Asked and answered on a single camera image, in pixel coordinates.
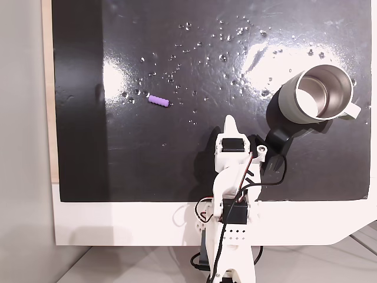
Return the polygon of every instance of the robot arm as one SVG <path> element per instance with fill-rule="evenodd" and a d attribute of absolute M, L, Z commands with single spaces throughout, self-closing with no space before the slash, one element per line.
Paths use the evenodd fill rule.
<path fill-rule="evenodd" d="M 224 133 L 216 140 L 215 170 L 219 173 L 213 185 L 213 200 L 207 207 L 206 215 L 211 217 L 206 223 L 206 250 L 211 270 L 212 283 L 219 283 L 223 278 L 233 282 L 254 283 L 254 263 L 250 244 L 250 225 L 256 213 L 251 212 L 251 205 L 259 196 L 261 186 L 242 194 L 228 214 L 234 197 L 240 188 L 252 183 L 260 183 L 260 167 L 264 162 L 267 147 L 257 147 L 258 156 L 253 158 L 250 142 L 246 135 L 240 134 L 232 116 L 225 119 Z M 224 218 L 226 230 L 222 243 L 220 241 Z M 216 274 L 214 263 L 221 246 L 221 255 L 217 262 Z"/>

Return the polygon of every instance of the black cable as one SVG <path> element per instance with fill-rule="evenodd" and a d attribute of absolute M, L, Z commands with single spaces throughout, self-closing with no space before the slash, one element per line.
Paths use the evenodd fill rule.
<path fill-rule="evenodd" d="M 283 159 L 284 159 L 284 172 L 283 172 L 283 176 L 281 178 L 280 181 L 278 182 L 275 182 L 275 183 L 252 183 L 252 184 L 248 184 L 244 187 L 242 187 L 238 193 L 236 194 L 236 196 L 234 197 L 233 201 L 232 201 L 232 204 L 230 205 L 230 208 L 228 210 L 228 213 L 226 215 L 226 217 L 223 217 L 224 219 L 224 222 L 223 222 L 223 229 L 221 230 L 221 235 L 220 235 L 220 242 L 219 242 L 219 248 L 217 250 L 217 254 L 216 254 L 216 257 L 215 257 L 215 260 L 214 260 L 214 264 L 213 264 L 213 272 L 212 272 L 212 277 L 210 279 L 210 283 L 213 283 L 213 280 L 214 280 L 214 277 L 216 276 L 216 273 L 217 273 L 217 264 L 219 264 L 219 259 L 220 259 L 220 255 L 221 255 L 221 250 L 223 249 L 223 239 L 224 239 L 224 234 L 225 234 L 225 230 L 226 230 L 226 225 L 227 225 L 227 221 L 229 219 L 229 215 L 230 215 L 230 212 L 232 211 L 233 209 L 233 206 L 234 204 L 236 203 L 236 201 L 238 200 L 239 197 L 241 197 L 242 193 L 249 187 L 253 187 L 253 186 L 277 186 L 277 185 L 280 185 L 281 183 L 283 183 L 284 181 L 284 178 L 285 178 L 285 174 L 287 173 L 287 158 L 282 155 Z"/>
<path fill-rule="evenodd" d="M 263 246 L 260 246 L 259 254 L 257 258 L 254 260 L 254 265 L 256 265 L 259 262 L 260 257 L 262 256 L 262 253 L 263 253 Z"/>
<path fill-rule="evenodd" d="M 198 252 L 197 254 L 193 255 L 193 257 L 190 259 L 190 263 L 191 263 L 191 265 L 192 265 L 194 268 L 196 268 L 196 269 L 198 269 L 199 264 L 195 264 L 195 263 L 194 263 L 194 259 L 196 259 L 198 256 L 200 256 L 200 252 Z"/>
<path fill-rule="evenodd" d="M 202 271 L 210 271 L 211 269 L 210 269 L 209 265 L 195 264 L 194 263 L 194 259 L 196 259 L 198 256 L 200 256 L 200 252 L 198 252 L 197 254 L 193 255 L 193 257 L 190 259 L 191 265 L 195 269 L 199 269 L 199 270 L 202 270 Z"/>
<path fill-rule="evenodd" d="M 212 218 L 213 215 L 211 215 L 207 220 L 202 220 L 202 218 L 200 217 L 200 215 L 199 215 L 199 213 L 198 213 L 198 204 L 199 204 L 199 203 L 200 203 L 200 201 L 198 201 L 198 202 L 196 203 L 196 205 L 195 205 L 195 214 L 196 214 L 196 216 L 197 216 L 199 219 L 201 219 L 201 221 L 202 221 L 203 223 L 208 223 L 209 220 L 211 220 L 211 218 Z"/>

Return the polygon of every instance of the mug handle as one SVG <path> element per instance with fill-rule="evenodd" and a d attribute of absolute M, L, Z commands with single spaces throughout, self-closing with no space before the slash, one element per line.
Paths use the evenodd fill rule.
<path fill-rule="evenodd" d="M 344 109 L 344 112 L 339 116 L 339 118 L 345 120 L 356 119 L 361 111 L 361 108 L 356 104 L 350 102 L 347 107 Z"/>

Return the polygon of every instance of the stainless steel mug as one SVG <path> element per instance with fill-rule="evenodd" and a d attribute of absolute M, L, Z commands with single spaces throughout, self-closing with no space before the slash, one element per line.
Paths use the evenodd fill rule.
<path fill-rule="evenodd" d="M 334 65 L 317 65 L 286 82 L 279 93 L 283 115 L 297 124 L 318 123 L 347 116 L 356 119 L 361 108 L 352 101 L 348 74 Z"/>

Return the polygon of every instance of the purple object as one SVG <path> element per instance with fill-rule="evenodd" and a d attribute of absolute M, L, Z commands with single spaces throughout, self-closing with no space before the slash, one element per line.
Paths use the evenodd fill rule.
<path fill-rule="evenodd" d="M 169 106 L 169 101 L 167 99 L 163 99 L 157 96 L 149 96 L 148 101 L 165 107 Z"/>

